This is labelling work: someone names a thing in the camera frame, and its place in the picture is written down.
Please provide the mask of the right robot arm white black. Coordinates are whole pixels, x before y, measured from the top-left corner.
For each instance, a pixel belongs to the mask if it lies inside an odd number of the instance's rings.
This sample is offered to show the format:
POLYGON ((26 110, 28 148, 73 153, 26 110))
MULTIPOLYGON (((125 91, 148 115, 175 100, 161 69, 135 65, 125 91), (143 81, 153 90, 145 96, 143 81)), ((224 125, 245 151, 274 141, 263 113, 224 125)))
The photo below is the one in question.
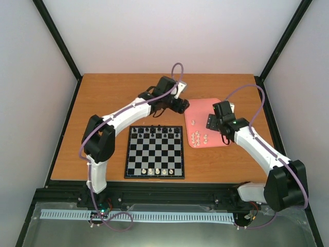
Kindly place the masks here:
POLYGON ((263 169, 265 184, 247 182, 237 188, 241 201, 267 204, 276 212, 289 207, 308 206, 306 169, 267 143, 244 118, 236 118, 233 104, 225 100, 213 104, 210 120, 225 144, 236 143, 263 169))

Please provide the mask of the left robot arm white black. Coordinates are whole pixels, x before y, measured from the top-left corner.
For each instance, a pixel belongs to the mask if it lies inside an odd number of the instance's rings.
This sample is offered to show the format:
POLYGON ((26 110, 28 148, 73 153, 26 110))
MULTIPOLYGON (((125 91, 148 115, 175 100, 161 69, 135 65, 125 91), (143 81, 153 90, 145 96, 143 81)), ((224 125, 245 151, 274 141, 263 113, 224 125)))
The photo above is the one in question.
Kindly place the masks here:
POLYGON ((95 207, 103 206, 107 201, 104 192, 107 162, 115 151, 116 136, 134 122, 145 118, 158 110, 170 109, 182 114, 189 107, 180 94, 187 88, 183 81, 163 76, 156 86, 140 93, 131 103, 114 113, 100 117, 90 117, 78 151, 79 158, 87 161, 87 182, 90 189, 89 201, 95 207))

